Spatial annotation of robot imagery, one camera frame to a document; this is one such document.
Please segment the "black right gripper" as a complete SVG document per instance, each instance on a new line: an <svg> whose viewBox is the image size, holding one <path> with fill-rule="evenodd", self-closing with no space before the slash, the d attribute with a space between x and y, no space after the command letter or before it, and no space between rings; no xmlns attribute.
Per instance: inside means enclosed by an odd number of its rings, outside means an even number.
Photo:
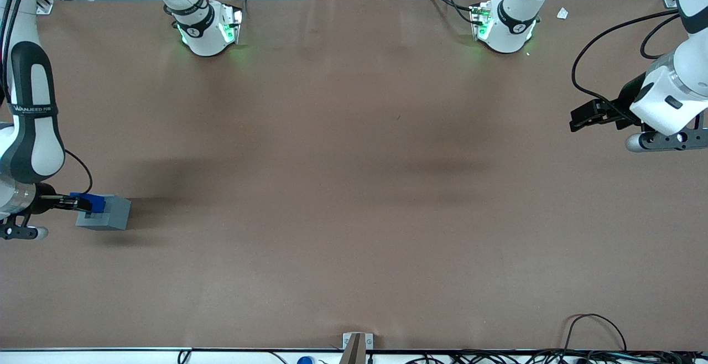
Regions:
<svg viewBox="0 0 708 364"><path fill-rule="evenodd" d="M76 212L92 212L92 203L81 202L83 200L81 194L59 195L48 183L35 183L34 186L33 215L43 214L53 207Z"/></svg>

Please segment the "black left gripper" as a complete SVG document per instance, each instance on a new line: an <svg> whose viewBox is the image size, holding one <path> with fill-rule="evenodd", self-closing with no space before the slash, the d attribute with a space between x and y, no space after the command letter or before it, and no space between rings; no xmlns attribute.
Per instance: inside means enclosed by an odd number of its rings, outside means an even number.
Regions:
<svg viewBox="0 0 708 364"><path fill-rule="evenodd" d="M639 96L646 75L643 72L627 82L620 90L617 99L610 102L612 108L604 100L595 98L572 110L570 131L575 133L588 126L607 123L615 123L618 131L630 126L641 126L642 120L630 110L630 106Z"/></svg>

